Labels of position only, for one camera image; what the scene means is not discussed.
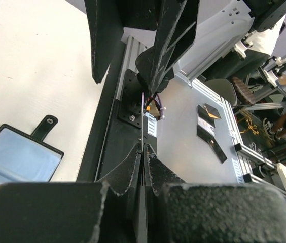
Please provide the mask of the black leather card holder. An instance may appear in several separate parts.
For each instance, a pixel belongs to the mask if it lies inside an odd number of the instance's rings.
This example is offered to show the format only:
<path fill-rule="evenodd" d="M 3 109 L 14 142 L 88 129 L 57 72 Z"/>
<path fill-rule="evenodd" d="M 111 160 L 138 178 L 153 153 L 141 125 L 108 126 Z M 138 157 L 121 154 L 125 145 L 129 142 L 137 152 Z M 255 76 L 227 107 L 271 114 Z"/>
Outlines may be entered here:
<path fill-rule="evenodd" d="M 0 126 L 0 182 L 48 182 L 64 152 L 44 142 L 58 118 L 46 115 L 29 135 L 11 125 Z"/>

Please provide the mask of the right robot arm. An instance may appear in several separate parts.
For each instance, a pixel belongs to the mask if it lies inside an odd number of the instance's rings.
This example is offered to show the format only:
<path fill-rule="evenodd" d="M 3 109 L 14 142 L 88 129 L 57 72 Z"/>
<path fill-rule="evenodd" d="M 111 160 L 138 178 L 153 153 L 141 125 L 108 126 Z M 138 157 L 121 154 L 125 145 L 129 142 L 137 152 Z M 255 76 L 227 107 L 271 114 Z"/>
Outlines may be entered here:
<path fill-rule="evenodd" d="M 85 1 L 85 9 L 96 83 L 102 81 L 125 28 L 155 33 L 153 45 L 135 63 L 153 94 L 175 65 L 196 78 L 246 34 L 271 28 L 286 14 L 286 1 L 229 1 L 202 21 L 199 1 Z"/>

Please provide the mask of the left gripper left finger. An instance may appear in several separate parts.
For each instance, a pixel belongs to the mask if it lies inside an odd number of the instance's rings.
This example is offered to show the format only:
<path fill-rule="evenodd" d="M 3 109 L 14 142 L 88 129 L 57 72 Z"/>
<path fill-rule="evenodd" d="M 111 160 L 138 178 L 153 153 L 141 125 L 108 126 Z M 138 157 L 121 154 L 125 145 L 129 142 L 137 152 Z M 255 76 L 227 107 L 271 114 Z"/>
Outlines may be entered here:
<path fill-rule="evenodd" d="M 135 242 L 141 148 L 100 180 L 0 185 L 0 242 Z"/>

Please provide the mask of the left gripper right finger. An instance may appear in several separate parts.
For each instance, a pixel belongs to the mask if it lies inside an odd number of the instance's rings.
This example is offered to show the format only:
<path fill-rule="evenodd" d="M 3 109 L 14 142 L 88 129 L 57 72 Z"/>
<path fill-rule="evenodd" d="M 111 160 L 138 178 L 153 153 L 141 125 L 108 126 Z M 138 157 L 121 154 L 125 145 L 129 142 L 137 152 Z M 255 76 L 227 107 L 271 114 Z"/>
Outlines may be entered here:
<path fill-rule="evenodd" d="M 286 242 L 286 199 L 258 183 L 187 183 L 144 146 L 148 242 Z"/>

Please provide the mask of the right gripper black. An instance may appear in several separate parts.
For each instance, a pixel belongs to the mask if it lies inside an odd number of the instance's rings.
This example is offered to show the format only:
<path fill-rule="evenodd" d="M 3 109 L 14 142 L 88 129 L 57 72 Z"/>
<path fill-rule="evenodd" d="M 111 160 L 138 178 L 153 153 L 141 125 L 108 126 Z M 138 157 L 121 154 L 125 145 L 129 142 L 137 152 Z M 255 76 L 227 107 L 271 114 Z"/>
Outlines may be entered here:
<path fill-rule="evenodd" d="M 124 27 L 156 31 L 147 55 L 147 86 L 154 94 L 166 73 L 194 42 L 200 1 L 84 1 L 91 41 L 92 77 L 98 84 L 112 61 Z"/>

